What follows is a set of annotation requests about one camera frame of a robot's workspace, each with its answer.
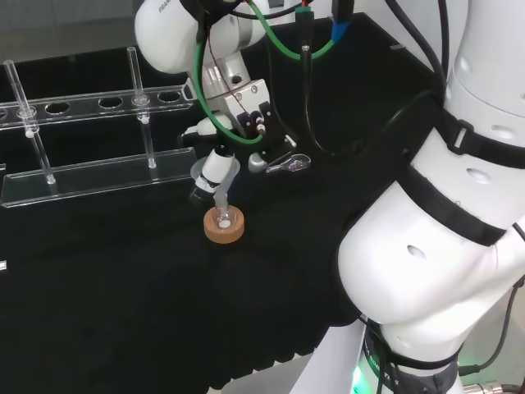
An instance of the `metal connector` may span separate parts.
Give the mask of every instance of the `metal connector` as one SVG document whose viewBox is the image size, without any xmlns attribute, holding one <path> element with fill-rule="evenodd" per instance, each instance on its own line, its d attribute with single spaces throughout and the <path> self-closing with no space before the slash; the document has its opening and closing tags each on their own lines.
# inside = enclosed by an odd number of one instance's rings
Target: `metal connector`
<svg viewBox="0 0 525 394">
<path fill-rule="evenodd" d="M 498 382 L 469 384 L 463 386 L 465 394 L 503 394 L 503 388 Z"/>
</svg>

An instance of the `cork base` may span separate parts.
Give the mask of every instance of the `cork base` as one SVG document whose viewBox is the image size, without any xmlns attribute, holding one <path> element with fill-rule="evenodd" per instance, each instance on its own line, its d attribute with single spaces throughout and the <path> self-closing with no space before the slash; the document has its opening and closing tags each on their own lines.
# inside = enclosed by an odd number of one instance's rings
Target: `cork base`
<svg viewBox="0 0 525 394">
<path fill-rule="evenodd" d="M 210 241 L 217 244 L 230 244 L 237 241 L 244 234 L 244 215 L 236 207 L 230 206 L 230 209 L 235 210 L 237 220 L 235 224 L 228 228 L 220 228 L 212 219 L 212 212 L 216 208 L 212 208 L 204 215 L 204 234 Z"/>
</svg>

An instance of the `clear tube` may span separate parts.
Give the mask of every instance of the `clear tube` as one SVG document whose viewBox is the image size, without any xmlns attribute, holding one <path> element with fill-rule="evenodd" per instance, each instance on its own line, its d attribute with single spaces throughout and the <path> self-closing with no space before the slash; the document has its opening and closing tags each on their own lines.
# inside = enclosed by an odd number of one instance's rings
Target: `clear tube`
<svg viewBox="0 0 525 394">
<path fill-rule="evenodd" d="M 230 209 L 230 205 L 228 204 L 228 190 L 230 189 L 235 176 L 239 173 L 239 170 L 239 160 L 234 158 L 228 175 L 216 188 L 215 194 L 213 195 L 213 198 L 215 199 L 215 212 L 213 212 L 212 217 L 220 228 L 227 228 L 235 225 L 235 221 L 237 220 L 235 211 Z"/>
<path fill-rule="evenodd" d="M 49 165 L 48 156 L 43 147 L 42 139 L 40 138 L 40 128 L 38 122 L 35 120 L 34 115 L 36 110 L 33 107 L 30 107 L 25 96 L 24 88 L 18 77 L 18 72 L 16 72 L 15 63 L 12 60 L 6 60 L 4 66 L 7 70 L 7 76 L 13 93 L 15 94 L 16 101 L 20 106 L 18 111 L 18 116 L 24 122 L 25 136 L 31 140 L 34 151 L 36 153 L 37 159 L 39 160 L 40 167 L 42 168 L 43 174 L 46 177 L 46 182 L 49 185 L 53 185 L 56 180 L 53 175 L 51 166 Z"/>
<path fill-rule="evenodd" d="M 149 97 L 144 94 L 144 87 L 142 86 L 142 78 L 140 76 L 139 58 L 137 57 L 135 47 L 128 47 L 128 60 L 130 61 L 131 79 L 133 80 L 133 89 L 135 91 L 133 104 L 142 107 L 149 103 Z"/>
<path fill-rule="evenodd" d="M 149 97 L 144 94 L 144 87 L 140 76 L 139 58 L 137 57 L 135 47 L 128 47 L 128 60 L 130 61 L 131 79 L 133 80 L 133 89 L 135 91 L 135 96 L 131 101 L 137 107 L 146 106 L 149 103 Z M 153 150 L 153 140 L 151 138 L 151 126 L 149 125 L 149 111 L 144 109 L 144 111 L 139 112 L 137 119 L 140 121 L 144 148 L 146 150 L 146 156 L 148 157 L 148 167 L 156 168 L 157 163 L 155 162 L 155 151 Z"/>
</svg>

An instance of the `clear acrylic rack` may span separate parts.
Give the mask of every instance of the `clear acrylic rack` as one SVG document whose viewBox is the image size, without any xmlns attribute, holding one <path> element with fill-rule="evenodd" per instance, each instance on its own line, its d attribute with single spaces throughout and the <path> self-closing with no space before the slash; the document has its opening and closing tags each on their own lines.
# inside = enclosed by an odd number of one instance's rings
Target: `clear acrylic rack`
<svg viewBox="0 0 525 394">
<path fill-rule="evenodd" d="M 192 148 L 154 152 L 150 116 L 155 112 L 184 111 L 192 107 L 191 82 L 144 89 L 136 49 L 127 49 L 133 89 L 28 100 L 14 62 L 4 66 L 16 102 L 0 104 L 0 132 L 23 128 L 33 145 L 40 169 L 3 176 L 0 204 L 11 208 L 43 201 L 103 193 L 191 178 L 196 162 Z M 109 117 L 135 116 L 144 140 L 144 154 L 111 158 L 64 167 L 51 167 L 40 126 Z M 0 175 L 8 168 L 0 163 Z"/>
</svg>

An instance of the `black tablecloth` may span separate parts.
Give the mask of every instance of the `black tablecloth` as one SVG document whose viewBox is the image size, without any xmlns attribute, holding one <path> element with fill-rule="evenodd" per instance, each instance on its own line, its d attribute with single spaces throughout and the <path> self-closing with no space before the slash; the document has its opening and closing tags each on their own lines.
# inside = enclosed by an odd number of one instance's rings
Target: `black tablecloth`
<svg viewBox="0 0 525 394">
<path fill-rule="evenodd" d="M 329 26 L 317 23 L 317 46 Z M 277 33 L 297 45 L 293 26 Z M 201 394 L 307 354 L 330 325 L 352 322 L 337 286 L 336 248 L 406 165 L 402 153 L 413 154 L 431 128 L 422 100 L 381 132 L 431 85 L 427 70 L 392 44 L 359 16 L 316 62 L 319 140 L 358 141 L 359 155 L 323 157 L 305 137 L 310 170 L 241 171 L 230 198 L 246 232 L 233 245 L 205 238 L 208 207 L 188 203 L 190 181 L 0 210 L 0 260 L 8 266 L 0 275 L 0 392 Z M 302 135 L 299 68 L 273 55 L 277 105 Z M 252 78 L 268 77 L 263 43 L 244 56 Z M 141 64 L 147 86 L 184 79 Z M 130 80 L 125 49 L 22 64 L 19 73 L 30 98 L 129 89 Z M 0 81 L 0 98 L 9 99 Z M 157 150 L 173 149 L 202 116 L 197 106 L 155 116 Z M 143 148 L 134 119 L 43 127 L 42 135 L 53 166 Z M 3 132 L 0 163 L 9 172 L 36 168 L 28 145 L 23 132 Z"/>
</svg>

